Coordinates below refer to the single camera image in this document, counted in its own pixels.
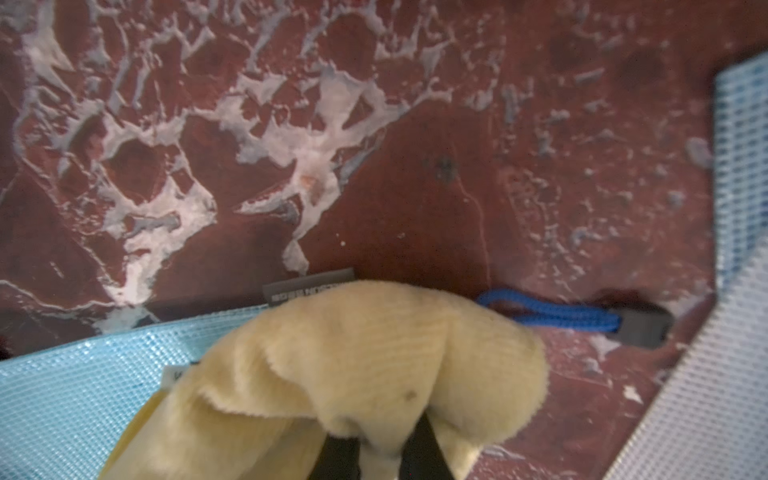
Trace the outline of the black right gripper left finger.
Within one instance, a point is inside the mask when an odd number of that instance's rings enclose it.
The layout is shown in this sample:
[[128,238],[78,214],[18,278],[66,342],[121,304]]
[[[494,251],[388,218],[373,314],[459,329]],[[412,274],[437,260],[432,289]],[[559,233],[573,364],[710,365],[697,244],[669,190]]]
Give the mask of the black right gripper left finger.
[[359,480],[360,442],[327,436],[308,480]]

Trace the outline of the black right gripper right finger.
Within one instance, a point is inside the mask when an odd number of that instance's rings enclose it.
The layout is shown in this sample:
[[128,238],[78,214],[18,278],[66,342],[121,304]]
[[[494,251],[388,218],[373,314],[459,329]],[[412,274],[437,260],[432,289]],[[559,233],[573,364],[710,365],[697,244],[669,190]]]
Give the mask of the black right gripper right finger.
[[454,480],[427,413],[422,414],[403,447],[398,479]]

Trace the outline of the cream wiping cloth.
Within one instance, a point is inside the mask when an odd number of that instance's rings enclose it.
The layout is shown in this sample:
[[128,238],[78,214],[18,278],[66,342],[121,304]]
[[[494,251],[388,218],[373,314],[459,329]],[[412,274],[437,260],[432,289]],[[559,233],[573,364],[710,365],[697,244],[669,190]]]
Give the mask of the cream wiping cloth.
[[328,437],[365,479],[397,479],[427,419],[449,472],[514,437],[547,396],[530,328],[444,291],[356,281],[269,309],[218,340],[124,431],[105,479],[305,479]]

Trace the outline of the light blue mesh document bag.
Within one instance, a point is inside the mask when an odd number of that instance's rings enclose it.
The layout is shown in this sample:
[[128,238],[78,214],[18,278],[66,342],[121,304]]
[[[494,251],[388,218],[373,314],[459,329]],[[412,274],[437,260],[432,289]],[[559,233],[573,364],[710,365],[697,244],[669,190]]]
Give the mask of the light blue mesh document bag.
[[94,479],[129,420],[221,337],[296,298],[352,283],[328,272],[266,287],[265,305],[62,345],[1,363],[1,476]]

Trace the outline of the white blue-edged mesh document bag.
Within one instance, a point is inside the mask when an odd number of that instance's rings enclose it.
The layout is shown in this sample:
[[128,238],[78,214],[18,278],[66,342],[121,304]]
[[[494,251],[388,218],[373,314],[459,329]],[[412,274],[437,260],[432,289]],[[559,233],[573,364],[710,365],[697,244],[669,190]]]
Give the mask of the white blue-edged mesh document bag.
[[718,301],[605,476],[766,478],[765,240]]

